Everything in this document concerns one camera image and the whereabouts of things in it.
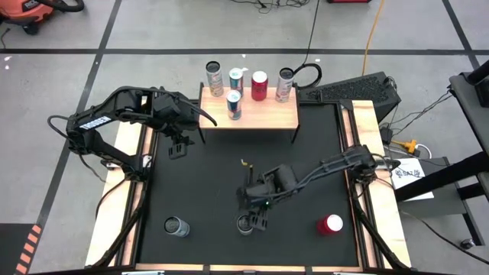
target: table leg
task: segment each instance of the table leg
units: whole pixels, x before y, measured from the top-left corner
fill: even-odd
[[[297,125],[296,131],[293,133],[293,137],[291,141],[292,144],[294,143],[294,141],[296,141],[297,133],[299,132],[299,129],[300,129],[300,125]]]

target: gray floor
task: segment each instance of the gray floor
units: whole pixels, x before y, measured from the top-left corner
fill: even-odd
[[[87,106],[100,103],[123,85],[161,86],[197,97],[199,82],[205,81],[204,65],[218,60],[224,70],[247,67],[272,76],[284,66],[299,66],[303,54],[105,54],[94,63],[96,49],[114,4],[121,2],[107,49],[306,49],[313,24],[316,1],[302,8],[280,8],[261,15],[253,5],[226,0],[85,0],[79,14],[58,14],[42,26],[40,33],[27,36],[16,26],[4,41],[8,49],[26,49],[16,54],[0,52],[0,102],[4,125],[0,136],[0,222],[36,222],[63,140],[45,122],[48,115],[69,115],[76,110],[84,88]],[[450,0],[462,29],[474,50],[489,50],[488,0]],[[314,49],[363,49],[380,1],[370,4],[335,4],[321,0],[313,36]],[[385,50],[464,50],[442,0],[389,0],[371,44]],[[88,49],[75,54],[33,54],[28,49]],[[370,55],[367,71],[384,71],[394,77],[402,103],[396,118],[423,109],[446,92],[448,78],[472,70],[463,55]],[[323,69],[322,83],[355,77],[361,73],[362,55],[309,55]],[[489,56],[477,56],[483,63]],[[93,85],[89,72],[98,71]],[[250,74],[245,77],[249,83]],[[303,72],[300,83],[313,79]],[[63,127],[62,121],[57,125]],[[101,130],[113,143],[117,125]],[[456,162],[478,152],[480,147],[454,99],[434,108],[403,131],[398,139],[411,138],[427,145],[434,157],[447,156]],[[105,171],[97,159],[96,169]],[[102,184],[70,155],[31,272],[82,268],[94,225],[96,203]],[[483,198],[469,201],[478,225],[489,241],[489,205]],[[407,245],[414,267],[420,270],[483,274],[487,266],[472,260],[440,241],[419,222],[402,217]],[[454,241],[468,237],[461,216],[430,218],[427,221]],[[489,258],[489,248],[474,253]]]

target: wooden platform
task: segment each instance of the wooden platform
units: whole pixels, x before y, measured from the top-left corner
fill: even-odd
[[[289,101],[284,103],[275,100],[275,90],[276,88],[269,87],[267,98],[258,102],[251,98],[251,88],[244,88],[244,96],[241,99],[241,118],[232,120],[228,116],[226,102],[226,95],[230,88],[225,87],[224,94],[219,97],[211,95],[209,87],[202,88],[200,108],[217,121],[217,126],[214,126],[209,119],[200,116],[200,128],[295,130],[299,125],[296,90],[292,88]]]

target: red object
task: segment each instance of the red object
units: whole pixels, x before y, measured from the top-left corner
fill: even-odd
[[[338,215],[327,215],[325,218],[318,220],[316,227],[322,235],[336,233],[343,228],[343,220]]]
[[[256,101],[267,98],[268,77],[265,72],[257,71],[251,77],[251,97]]]

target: wooden frame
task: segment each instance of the wooden frame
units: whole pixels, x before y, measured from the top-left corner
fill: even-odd
[[[374,107],[370,101],[353,101],[354,121],[356,124],[356,132],[361,144],[366,144],[372,153],[384,154],[384,149],[381,143],[380,133],[378,131],[377,119],[374,112]],[[351,125],[351,119],[347,110],[343,110],[342,118],[345,126],[346,140],[348,146],[353,145],[355,131]],[[137,137],[134,133],[139,133],[141,129],[140,125],[125,125],[121,124],[116,139],[115,146],[120,150],[125,151],[127,154],[134,154],[131,150],[135,150],[137,143]],[[146,137],[144,139],[144,152],[147,154],[149,151],[149,143],[151,140],[151,131],[146,131]],[[111,171],[108,175],[108,183],[104,188],[104,192],[110,188],[110,184],[115,180],[114,178],[121,178],[123,175],[121,171]],[[377,176],[387,182],[390,182],[388,172],[377,172]],[[138,189],[141,190],[142,184],[138,184]],[[410,266],[410,259],[407,251],[406,242],[404,239],[402,225],[400,223],[399,212],[397,210],[397,203],[393,193],[393,190],[383,183],[373,182],[369,187],[369,193],[371,196],[371,203],[374,213],[374,220],[377,226],[377,231],[381,237],[385,240],[392,252],[407,266]],[[122,226],[122,217],[126,208],[128,198],[128,187],[118,189],[117,196],[111,195],[112,199],[106,200],[100,209],[99,218],[96,221],[94,228],[94,234],[92,236],[92,243],[89,248],[89,255],[87,257],[86,264],[93,264],[97,261],[110,246],[112,241],[119,233]],[[357,192],[360,192],[360,186],[357,186]],[[139,195],[141,192],[134,192],[133,205],[137,205]],[[361,206],[365,209],[366,202],[363,196]],[[134,241],[135,229],[131,230],[131,233],[127,237],[126,245],[123,253],[123,264],[131,263],[132,256],[132,243]],[[370,235],[363,228],[364,232],[364,244],[366,248],[366,266],[377,267],[377,258],[375,256],[374,246]],[[385,258],[382,259],[386,268],[389,268],[388,262]],[[343,272],[355,272],[362,271],[362,262],[359,261],[360,267],[313,267],[313,272],[331,272],[331,271],[343,271]],[[137,264],[138,270],[203,270],[204,265],[201,264]],[[281,267],[281,266],[228,266],[228,265],[210,265],[211,271],[243,271],[243,270],[256,270],[256,271],[286,271],[286,272],[305,272],[305,267]]]

